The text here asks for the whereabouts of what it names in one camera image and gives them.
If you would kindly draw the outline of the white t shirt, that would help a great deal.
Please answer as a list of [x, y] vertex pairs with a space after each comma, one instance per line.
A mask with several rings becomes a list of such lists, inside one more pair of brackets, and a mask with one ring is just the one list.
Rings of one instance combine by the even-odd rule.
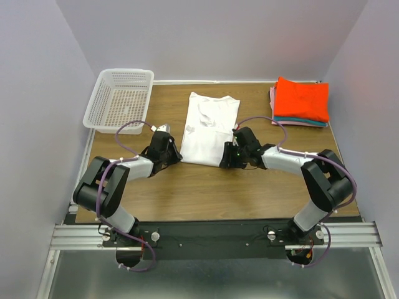
[[224, 144], [231, 141], [240, 101], [192, 92], [181, 143], [182, 162], [218, 167]]

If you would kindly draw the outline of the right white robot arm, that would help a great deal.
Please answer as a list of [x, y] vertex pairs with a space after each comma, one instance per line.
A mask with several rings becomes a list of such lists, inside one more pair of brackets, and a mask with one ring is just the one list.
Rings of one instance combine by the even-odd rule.
[[310, 231], [346, 203], [355, 199], [357, 185], [338, 156], [325, 149], [307, 153], [284, 149], [281, 145], [260, 144], [252, 130], [243, 127], [233, 131], [233, 140], [224, 143], [220, 168], [244, 169], [251, 165], [302, 176], [309, 202], [288, 222], [280, 234], [294, 244], [308, 239]]

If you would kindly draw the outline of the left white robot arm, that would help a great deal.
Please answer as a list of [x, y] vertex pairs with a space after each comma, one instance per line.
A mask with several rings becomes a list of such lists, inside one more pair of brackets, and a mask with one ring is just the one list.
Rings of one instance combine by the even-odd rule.
[[174, 137], [157, 130], [150, 145], [132, 158], [95, 157], [75, 188], [73, 202], [96, 213], [102, 223], [117, 231], [117, 239], [123, 245], [131, 246], [138, 240], [140, 229], [138, 219], [121, 204], [126, 184], [150, 178], [181, 159]]

